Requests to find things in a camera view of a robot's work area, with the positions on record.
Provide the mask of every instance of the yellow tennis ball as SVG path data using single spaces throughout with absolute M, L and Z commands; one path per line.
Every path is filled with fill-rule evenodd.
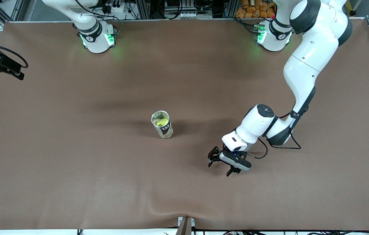
M 157 120 L 157 126 L 165 126 L 165 125 L 167 125 L 167 123 L 168 123 L 168 119 L 166 119 L 166 118 L 162 118 L 162 119 L 158 119 Z

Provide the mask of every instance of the can label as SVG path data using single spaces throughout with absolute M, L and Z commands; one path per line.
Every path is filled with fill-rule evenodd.
M 173 134 L 170 116 L 166 111 L 160 110 L 155 112 L 151 117 L 151 122 L 162 138 L 170 138 Z

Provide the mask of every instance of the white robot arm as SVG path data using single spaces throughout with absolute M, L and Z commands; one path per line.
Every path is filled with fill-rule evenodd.
M 342 12 L 345 0 L 302 0 L 290 14 L 290 25 L 295 33 L 302 33 L 302 43 L 284 66 L 284 78 L 295 95 L 295 105 L 287 119 L 278 118 L 265 104 L 251 108 L 240 126 L 222 137 L 224 149 L 217 147 L 208 155 L 212 162 L 222 161 L 231 166 L 227 176 L 240 170 L 247 171 L 251 163 L 247 152 L 260 136 L 266 137 L 271 146 L 281 146 L 291 137 L 293 128 L 307 111 L 315 94 L 315 80 L 334 55 L 338 46 L 351 35 L 350 19 Z M 275 37 L 267 40 L 275 42 Z
M 105 52 L 115 44 L 116 34 L 113 25 L 105 21 L 98 21 L 95 15 L 82 12 L 79 3 L 89 8 L 96 6 L 98 0 L 42 0 L 47 6 L 57 9 L 68 18 L 80 31 L 83 44 L 93 53 Z

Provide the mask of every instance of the table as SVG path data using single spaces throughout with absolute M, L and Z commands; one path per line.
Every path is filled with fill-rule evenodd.
M 369 27 L 353 26 L 295 128 L 302 149 L 270 149 L 226 177 L 208 152 L 251 106 L 290 110 L 283 66 L 300 36 L 272 53 L 233 21 L 131 22 L 94 55 L 71 24 L 7 23 L 0 45 L 29 68 L 24 81 L 0 74 L 0 229 L 171 227 L 188 215 L 203 229 L 369 230 Z M 150 123 L 160 109 L 171 139 Z

